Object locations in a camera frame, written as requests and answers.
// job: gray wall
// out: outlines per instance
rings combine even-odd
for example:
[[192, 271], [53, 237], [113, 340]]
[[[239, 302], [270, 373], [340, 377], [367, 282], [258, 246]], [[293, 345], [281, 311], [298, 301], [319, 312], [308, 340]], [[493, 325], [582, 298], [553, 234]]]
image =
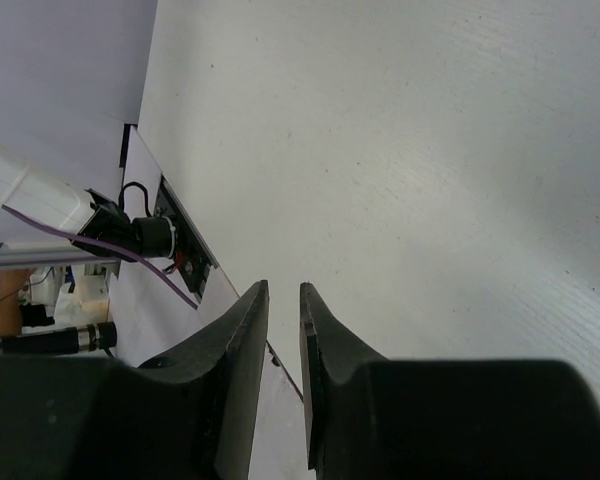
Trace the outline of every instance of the gray wall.
[[[157, 0], [0, 0], [0, 143], [115, 196]], [[0, 212], [0, 241], [41, 239]]]

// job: person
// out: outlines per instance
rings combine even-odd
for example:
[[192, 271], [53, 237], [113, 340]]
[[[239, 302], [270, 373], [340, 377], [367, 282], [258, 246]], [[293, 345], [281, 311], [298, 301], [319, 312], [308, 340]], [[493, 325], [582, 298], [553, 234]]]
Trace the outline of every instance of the person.
[[18, 293], [27, 287], [34, 270], [0, 271], [0, 338], [19, 335], [22, 327], [51, 325], [44, 305], [20, 305]]

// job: white tabletop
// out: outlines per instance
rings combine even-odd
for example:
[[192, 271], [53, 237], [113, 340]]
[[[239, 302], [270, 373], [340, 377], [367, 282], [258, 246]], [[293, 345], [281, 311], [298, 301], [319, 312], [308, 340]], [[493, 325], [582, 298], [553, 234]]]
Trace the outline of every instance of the white tabletop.
[[600, 1], [161, 0], [140, 135], [239, 292], [600, 399]]

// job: human hand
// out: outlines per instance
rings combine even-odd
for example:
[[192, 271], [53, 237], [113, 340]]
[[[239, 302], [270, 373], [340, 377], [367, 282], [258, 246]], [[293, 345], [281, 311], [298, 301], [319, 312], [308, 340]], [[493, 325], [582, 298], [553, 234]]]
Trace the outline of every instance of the human hand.
[[22, 290], [33, 272], [35, 272], [35, 269], [28, 268], [24, 270], [2, 270], [0, 272], [0, 297]]

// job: black cable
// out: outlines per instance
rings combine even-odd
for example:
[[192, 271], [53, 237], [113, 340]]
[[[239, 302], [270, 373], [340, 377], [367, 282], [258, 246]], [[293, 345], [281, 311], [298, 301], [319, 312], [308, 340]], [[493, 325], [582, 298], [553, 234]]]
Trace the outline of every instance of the black cable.
[[[49, 274], [51, 272], [53, 272], [53, 268], [50, 268], [49, 271], [44, 276], [44, 278], [42, 280], [37, 281], [36, 283], [31, 283], [31, 282], [28, 281], [28, 283], [29, 283], [29, 291], [31, 291], [31, 287], [35, 287], [36, 285], [40, 285], [41, 283], [43, 283], [49, 277]], [[5, 295], [4, 297], [2, 297], [0, 299], [0, 302], [3, 301], [3, 300], [6, 300], [9, 297], [13, 297], [17, 293], [20, 293], [20, 290], [22, 290], [22, 289], [19, 288], [18, 290], [15, 290], [15, 291], [11, 292], [9, 295]]]
[[144, 213], [147, 215], [147, 217], [151, 217], [151, 211], [149, 210], [149, 192], [147, 191], [147, 187], [139, 182], [129, 182], [122, 187], [122, 190], [120, 190], [120, 195], [118, 195], [118, 206], [124, 210], [124, 191], [128, 187], [136, 187], [139, 190], [142, 190], [142, 193], [144, 194]]

